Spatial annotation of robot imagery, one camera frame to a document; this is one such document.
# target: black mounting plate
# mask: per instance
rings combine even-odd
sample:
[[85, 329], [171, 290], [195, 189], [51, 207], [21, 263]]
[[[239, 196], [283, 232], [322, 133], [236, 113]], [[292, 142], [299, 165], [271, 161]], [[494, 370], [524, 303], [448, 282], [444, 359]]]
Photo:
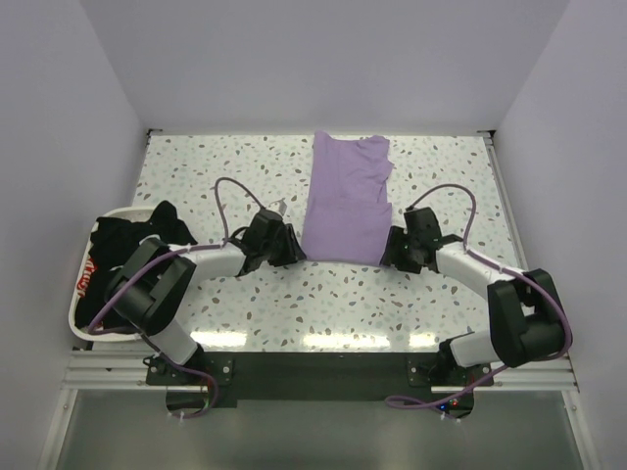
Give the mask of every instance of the black mounting plate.
[[[446, 383], [433, 383], [428, 373], [434, 352], [205, 352], [204, 358], [220, 386], [218, 407], [234, 407], [239, 400], [383, 401], [391, 395], [433, 401], [442, 394], [432, 393], [432, 386], [465, 387], [489, 367], [456, 369]], [[204, 385], [158, 357], [144, 363], [147, 385]], [[472, 394], [459, 402], [465, 412], [472, 409]]]

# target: lavender shirt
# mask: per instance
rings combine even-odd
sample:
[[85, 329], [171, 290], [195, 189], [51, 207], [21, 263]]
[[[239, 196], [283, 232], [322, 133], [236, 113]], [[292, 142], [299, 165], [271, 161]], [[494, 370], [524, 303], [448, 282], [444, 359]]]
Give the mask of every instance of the lavender shirt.
[[392, 225], [390, 141], [337, 140], [318, 131], [303, 228], [308, 259], [379, 265]]

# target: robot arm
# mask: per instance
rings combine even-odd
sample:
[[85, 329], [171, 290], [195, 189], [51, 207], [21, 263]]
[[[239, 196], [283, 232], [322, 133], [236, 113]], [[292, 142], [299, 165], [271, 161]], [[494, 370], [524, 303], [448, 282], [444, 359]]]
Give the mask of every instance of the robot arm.
[[[446, 274], [488, 302], [490, 329], [441, 343], [435, 375], [443, 378], [455, 367], [497, 360], [517, 367], [562, 349], [563, 326], [541, 295], [503, 272], [504, 267], [495, 260], [476, 252], [473, 256], [460, 237], [443, 236], [433, 210], [408, 210], [405, 220], [407, 231], [398, 226], [391, 228], [381, 264], [407, 272], [419, 273], [426, 267]], [[534, 281], [560, 305], [553, 279], [546, 271], [522, 272], [513, 267], [506, 271]], [[523, 306], [533, 308], [533, 312], [525, 315]]]
[[[438, 382], [460, 367], [497, 360], [510, 367], [546, 358], [564, 345], [564, 330], [554, 309], [542, 296], [511, 274], [471, 255], [456, 235], [443, 236], [429, 208], [405, 213], [407, 231], [390, 230], [381, 264], [419, 273], [422, 268], [457, 279], [488, 302], [490, 329], [449, 339], [440, 344], [432, 378]], [[187, 286], [216, 277], [242, 276], [257, 269], [264, 260], [280, 266], [305, 259], [294, 230], [281, 215], [260, 210], [241, 239], [231, 237], [218, 250], [196, 251], [194, 247], [159, 264], [132, 285], [115, 305], [118, 314], [130, 321], [147, 340], [179, 365], [193, 365], [202, 348], [181, 328], [175, 318]], [[121, 269], [108, 289], [115, 295], [148, 262], [181, 247], [159, 240], [145, 241]], [[522, 272], [559, 303], [551, 276], [543, 270]], [[525, 315], [522, 306], [532, 307]]]
[[[291, 224], [280, 214], [261, 209], [241, 239], [232, 236], [223, 247], [195, 250], [172, 257], [152, 268], [118, 300], [114, 309], [132, 323], [148, 342], [178, 365], [193, 364], [202, 348], [176, 320], [176, 311], [190, 283], [217, 277], [243, 276], [265, 260], [283, 266], [305, 259]], [[185, 247], [158, 239], [144, 241], [107, 288], [108, 301], [148, 262]]]

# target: white wall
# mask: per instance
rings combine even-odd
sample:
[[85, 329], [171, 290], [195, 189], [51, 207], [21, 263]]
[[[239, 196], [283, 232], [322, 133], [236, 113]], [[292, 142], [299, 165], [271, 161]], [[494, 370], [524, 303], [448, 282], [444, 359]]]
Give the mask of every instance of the white wall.
[[151, 127], [472, 133], [567, 0], [81, 0]]
[[0, 467], [36, 465], [95, 217], [129, 202], [142, 125], [75, 0], [0, 5]]
[[555, 277], [606, 468], [627, 421], [627, 4], [571, 0], [496, 136], [527, 257]]

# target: black joint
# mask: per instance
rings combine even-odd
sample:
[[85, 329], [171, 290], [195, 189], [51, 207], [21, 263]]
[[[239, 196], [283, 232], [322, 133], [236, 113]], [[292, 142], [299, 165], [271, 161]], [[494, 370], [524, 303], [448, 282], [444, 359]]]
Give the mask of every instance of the black joint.
[[405, 223], [407, 232], [398, 226], [390, 228], [381, 264], [415, 274], [420, 274], [423, 267], [438, 272], [436, 252], [445, 245], [461, 241], [460, 237], [442, 236], [438, 218], [431, 208], [409, 207]]
[[[546, 290], [561, 307], [547, 271], [536, 269], [524, 275]], [[533, 307], [534, 312], [525, 316], [521, 304]], [[489, 285], [488, 307], [492, 346], [505, 365], [517, 367], [563, 348], [565, 333], [555, 309], [526, 283], [514, 279]]]
[[187, 359], [184, 366], [188, 369], [195, 370], [205, 370], [207, 368], [207, 363], [205, 361], [205, 351], [203, 347], [200, 345], [196, 345], [196, 351], [192, 354], [192, 356]]
[[261, 209], [255, 214], [241, 240], [231, 237], [229, 242], [246, 255], [239, 276], [258, 269], [265, 260], [272, 266], [284, 266], [307, 258], [292, 224], [285, 224], [279, 213], [268, 209]]
[[440, 343], [435, 358], [435, 364], [429, 371], [429, 382], [439, 384], [446, 383], [451, 372], [458, 367], [453, 352], [451, 351], [451, 341], [453, 339], [455, 338]]
[[[169, 251], [161, 240], [149, 238], [133, 253], [107, 287], [105, 302], [152, 259]], [[178, 310], [196, 264], [187, 258], [172, 257], [156, 265], [128, 289], [114, 310], [143, 334], [153, 336], [164, 330]]]

